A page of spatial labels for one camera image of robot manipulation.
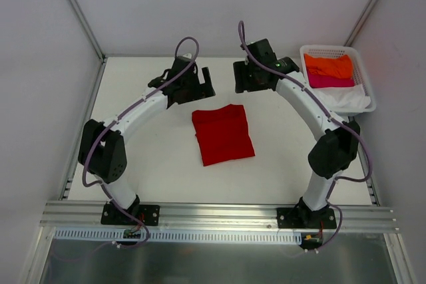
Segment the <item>red t-shirt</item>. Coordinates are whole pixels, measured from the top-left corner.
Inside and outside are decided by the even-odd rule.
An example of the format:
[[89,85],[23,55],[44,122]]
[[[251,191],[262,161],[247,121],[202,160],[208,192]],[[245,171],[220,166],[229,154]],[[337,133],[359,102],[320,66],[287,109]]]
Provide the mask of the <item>red t-shirt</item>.
[[196,110],[192,113],[192,123],[204,166],[255,156],[245,108],[241,104]]

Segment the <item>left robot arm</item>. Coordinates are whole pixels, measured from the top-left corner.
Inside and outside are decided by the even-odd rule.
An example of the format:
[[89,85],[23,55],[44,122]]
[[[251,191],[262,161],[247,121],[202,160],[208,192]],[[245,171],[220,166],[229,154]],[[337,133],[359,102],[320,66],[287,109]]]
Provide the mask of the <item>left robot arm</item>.
[[208,67],[177,56],[172,66],[152,79],[142,95],[122,112],[105,121],[90,119],[83,127],[78,162],[84,174],[92,174],[109,202],[101,222],[107,225],[141,225],[146,211],[124,173],[126,144],[151,118],[173,104],[185,104],[215,96]]

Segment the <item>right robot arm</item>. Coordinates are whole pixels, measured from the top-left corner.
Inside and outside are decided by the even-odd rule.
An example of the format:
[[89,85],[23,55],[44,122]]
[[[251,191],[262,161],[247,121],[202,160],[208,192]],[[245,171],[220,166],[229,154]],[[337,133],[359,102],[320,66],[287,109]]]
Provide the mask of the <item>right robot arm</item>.
[[359,125],[346,122],[329,111],[308,88],[295,62],[278,59],[269,41],[242,43],[247,56],[234,63],[237,93],[272,90],[289,102],[304,120],[316,141],[308,154],[312,175],[308,188],[295,207],[285,216],[292,224],[315,227],[326,218],[328,199],[336,178],[357,154]]

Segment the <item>magenta t-shirt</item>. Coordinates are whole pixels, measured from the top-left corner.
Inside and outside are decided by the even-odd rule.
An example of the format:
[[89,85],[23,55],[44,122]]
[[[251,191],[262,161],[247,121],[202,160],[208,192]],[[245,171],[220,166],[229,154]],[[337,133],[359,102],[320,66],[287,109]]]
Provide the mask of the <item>magenta t-shirt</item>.
[[351,78],[335,78],[332,76],[307,73],[312,88],[349,88],[355,86]]

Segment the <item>orange t-shirt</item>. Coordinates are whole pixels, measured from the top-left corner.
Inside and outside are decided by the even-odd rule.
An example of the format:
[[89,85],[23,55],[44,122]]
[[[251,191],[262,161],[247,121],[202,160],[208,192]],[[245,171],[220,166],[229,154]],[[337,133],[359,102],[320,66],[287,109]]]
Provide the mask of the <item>orange t-shirt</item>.
[[304,54],[304,61],[307,71],[311,74],[339,79],[349,79],[353,75],[353,64],[348,55],[332,59]]

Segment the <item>white t-shirt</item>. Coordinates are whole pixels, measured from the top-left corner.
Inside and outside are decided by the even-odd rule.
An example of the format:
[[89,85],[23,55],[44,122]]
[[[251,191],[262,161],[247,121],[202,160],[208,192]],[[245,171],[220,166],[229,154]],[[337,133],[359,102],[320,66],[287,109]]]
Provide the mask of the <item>white t-shirt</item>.
[[312,90],[328,108],[333,109],[365,109],[371,98],[365,94],[363,86],[330,87]]

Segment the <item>white plastic basket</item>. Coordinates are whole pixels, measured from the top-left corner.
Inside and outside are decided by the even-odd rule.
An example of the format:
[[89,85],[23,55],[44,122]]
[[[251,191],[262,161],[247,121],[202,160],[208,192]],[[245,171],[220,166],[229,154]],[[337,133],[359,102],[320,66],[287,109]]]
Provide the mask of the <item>white plastic basket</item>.
[[300,56],[302,60],[302,70],[305,78],[308,78],[308,71],[304,61],[304,54],[308,54],[312,57],[323,57],[323,58],[338,58],[343,55],[348,55],[353,64],[353,75],[352,78],[355,85],[361,84],[365,91],[365,94],[371,98],[371,103],[365,109],[333,109],[330,110],[336,112],[342,116],[355,116],[357,114],[373,112],[376,109],[376,101],[373,94],[367,71],[364,67],[363,61],[359,53],[351,47],[333,46],[333,45],[304,45],[300,48]]

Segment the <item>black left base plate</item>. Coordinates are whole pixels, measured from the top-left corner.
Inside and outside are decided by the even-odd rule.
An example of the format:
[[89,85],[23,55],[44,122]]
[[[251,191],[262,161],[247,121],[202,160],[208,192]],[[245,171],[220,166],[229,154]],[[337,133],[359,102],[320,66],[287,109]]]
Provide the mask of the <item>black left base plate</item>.
[[[146,226],[158,225],[160,217],[160,206],[158,205],[132,204],[126,212]],[[101,215],[101,224],[134,226],[137,222],[121,213],[114,204],[106,203]]]

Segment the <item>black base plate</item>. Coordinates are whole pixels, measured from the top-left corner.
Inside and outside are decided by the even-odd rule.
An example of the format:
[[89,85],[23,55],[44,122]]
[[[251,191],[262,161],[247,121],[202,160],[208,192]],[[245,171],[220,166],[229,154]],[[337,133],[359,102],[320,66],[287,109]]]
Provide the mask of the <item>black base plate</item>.
[[308,208],[295,206],[292,208],[278,208],[277,225],[280,229],[336,229],[337,223],[334,211],[323,208],[311,211]]
[[[126,212],[146,226],[158,225],[160,217],[160,206],[158,205],[132,204]],[[101,215],[101,224],[134,226],[137,222],[121,213],[114,204],[106,203]]]

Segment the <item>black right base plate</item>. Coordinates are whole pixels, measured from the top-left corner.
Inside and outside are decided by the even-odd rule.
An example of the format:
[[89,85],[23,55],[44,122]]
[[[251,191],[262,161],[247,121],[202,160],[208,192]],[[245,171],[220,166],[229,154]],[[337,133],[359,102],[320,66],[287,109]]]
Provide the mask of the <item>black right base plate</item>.
[[311,211],[308,208],[295,206],[292,208],[278,208],[277,225],[280,229],[336,229],[337,223],[334,211],[323,208]]

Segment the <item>aluminium mounting rail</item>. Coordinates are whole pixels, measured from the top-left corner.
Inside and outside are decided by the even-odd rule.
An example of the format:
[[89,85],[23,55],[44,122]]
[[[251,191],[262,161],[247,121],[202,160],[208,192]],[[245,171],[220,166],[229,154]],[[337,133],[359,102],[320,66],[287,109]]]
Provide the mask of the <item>aluminium mounting rail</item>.
[[[41,226],[94,227],[101,225],[105,203],[99,201],[49,201]],[[160,206],[158,229],[276,231],[279,205],[180,204]],[[399,233],[391,208],[383,206],[341,206],[336,223],[343,233]]]

